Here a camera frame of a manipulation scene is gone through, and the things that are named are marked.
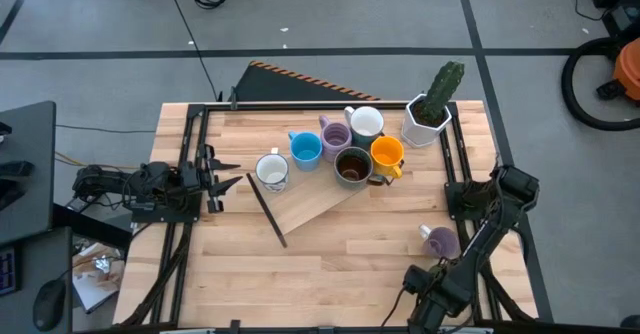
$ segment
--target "warning tape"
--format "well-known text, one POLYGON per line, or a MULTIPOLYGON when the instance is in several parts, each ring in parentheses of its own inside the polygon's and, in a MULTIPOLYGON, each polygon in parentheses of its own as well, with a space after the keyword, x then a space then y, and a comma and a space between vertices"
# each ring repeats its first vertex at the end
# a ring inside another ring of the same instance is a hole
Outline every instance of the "warning tape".
POLYGON ((274 73, 286 75, 286 76, 291 77, 291 78, 304 80, 304 81, 306 81, 306 82, 308 82, 310 84, 321 85, 321 86, 323 86, 323 87, 325 87, 327 89, 336 90, 336 91, 339 91, 341 93, 349 94, 351 96, 354 96, 354 97, 357 97, 357 98, 360 98, 360 99, 369 100, 369 101, 380 100, 379 98, 376 98, 373 95, 369 95, 367 93, 363 93, 363 92, 359 92, 357 90, 345 88, 343 86, 330 83, 330 82, 328 82, 326 80, 316 79, 316 78, 310 77, 308 75, 298 74, 296 72, 293 72, 293 71, 290 71, 290 70, 286 70, 286 69, 282 69, 282 68, 279 68, 279 67, 277 67, 275 65, 266 64, 266 63, 263 63, 261 61, 252 60, 249 63, 249 65, 250 66, 255 66, 255 67, 258 67, 258 68, 262 68, 262 69, 266 69, 266 70, 270 70, 270 71, 272 71, 274 73))

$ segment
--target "gray concrete floor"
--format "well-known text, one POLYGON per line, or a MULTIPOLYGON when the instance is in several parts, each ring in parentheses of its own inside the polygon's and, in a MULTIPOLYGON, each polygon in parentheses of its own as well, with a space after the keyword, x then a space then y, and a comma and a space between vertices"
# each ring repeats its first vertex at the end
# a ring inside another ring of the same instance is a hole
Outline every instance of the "gray concrete floor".
MULTIPOLYGON (((0 0, 0 22, 15 0, 0 0)), ((606 35, 578 17, 573 0, 470 0, 485 48, 571 48, 606 35)), ((178 0, 201 49, 470 48, 460 0, 228 0, 213 11, 178 0)), ((597 14, 590 0, 584 11, 597 14)), ((4 40, 7 52, 192 51, 173 0, 25 0, 4 40)), ((384 99, 426 89, 441 64, 467 64, 457 99, 484 99, 475 58, 458 55, 278 56, 204 59, 228 93, 252 59, 357 88, 384 99)), ((635 166, 638 132, 604 133, 575 122, 560 98, 562 56, 488 57, 515 162, 539 177, 531 213, 554 319, 617 326, 640 312, 635 166)), ((611 75, 603 58, 576 70, 585 107, 606 119, 636 117, 623 101, 600 103, 594 88, 611 75)), ((54 100, 58 122, 153 129, 163 102, 212 101, 198 59, 0 60, 0 110, 54 100)), ((135 166, 148 159, 153 134, 57 130, 56 149, 85 162, 135 166)), ((71 195, 75 168, 56 164, 55 200, 71 195)), ((95 210, 112 219, 126 215, 95 210)), ((75 328, 108 325, 115 300, 75 328)))

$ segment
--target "wooden board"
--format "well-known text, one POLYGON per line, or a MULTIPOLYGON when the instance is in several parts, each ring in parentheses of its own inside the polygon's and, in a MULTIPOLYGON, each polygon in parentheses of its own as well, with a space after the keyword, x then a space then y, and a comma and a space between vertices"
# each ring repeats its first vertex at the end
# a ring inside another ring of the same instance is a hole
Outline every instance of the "wooden board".
MULTIPOLYGON (((472 174, 487 180, 495 161, 489 123, 481 101, 458 102, 472 174)), ((186 104, 165 104, 151 160, 176 163, 186 104)), ((221 180, 253 171, 257 158, 272 147, 288 148, 283 133, 317 126, 318 111, 216 112, 206 141, 217 158, 242 167, 221 180), (256 128, 260 136, 256 137, 256 128)), ((342 120, 341 112, 323 113, 342 120)), ((384 111, 385 133, 399 133, 402 111, 384 111)), ((461 180, 453 130, 449 139, 461 180)), ((379 326, 401 288, 407 267, 429 268, 435 260, 420 255, 418 225, 446 226, 443 183, 446 173, 440 143, 407 150, 404 177, 390 187, 369 187, 296 230, 282 248, 244 178, 223 198, 226 211, 203 210, 194 226, 180 327, 379 326)), ((158 272, 166 224, 154 224, 129 251, 114 322, 128 317, 158 272)), ((491 257, 494 273, 523 310, 537 316, 517 237, 509 235, 491 257)), ((168 293, 173 293, 170 283, 168 293)), ((163 318, 168 318, 165 296, 163 318)), ((415 298, 404 295, 389 326, 406 325, 415 298)), ((488 313, 483 305, 483 313, 488 313)), ((445 323, 460 323, 468 311, 445 323)))
POLYGON ((333 165, 322 158, 312 172, 299 170, 291 156, 286 156, 286 159, 289 182, 283 192, 272 193, 254 179, 282 234, 291 232, 361 191, 340 186, 333 165))

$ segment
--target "orange mug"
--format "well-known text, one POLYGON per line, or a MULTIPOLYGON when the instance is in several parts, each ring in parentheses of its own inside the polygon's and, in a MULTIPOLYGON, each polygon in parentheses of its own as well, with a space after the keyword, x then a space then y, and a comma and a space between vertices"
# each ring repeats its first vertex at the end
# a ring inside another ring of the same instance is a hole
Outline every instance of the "orange mug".
POLYGON ((390 136, 378 137, 371 144, 371 158, 374 173, 402 178, 400 163, 404 158, 404 147, 400 140, 390 136))

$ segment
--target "white flower pot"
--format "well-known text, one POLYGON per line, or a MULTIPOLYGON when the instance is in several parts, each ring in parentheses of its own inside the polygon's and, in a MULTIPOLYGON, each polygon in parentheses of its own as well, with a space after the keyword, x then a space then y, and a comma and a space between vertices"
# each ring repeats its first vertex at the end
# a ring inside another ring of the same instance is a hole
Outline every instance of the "white flower pot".
POLYGON ((451 113, 447 107, 445 110, 445 120, 437 128, 418 124, 411 114, 411 106, 417 100, 425 97, 426 94, 418 94, 404 108, 404 122, 402 123, 402 139, 412 148, 424 148, 432 144, 440 135, 440 132, 451 121, 451 113))

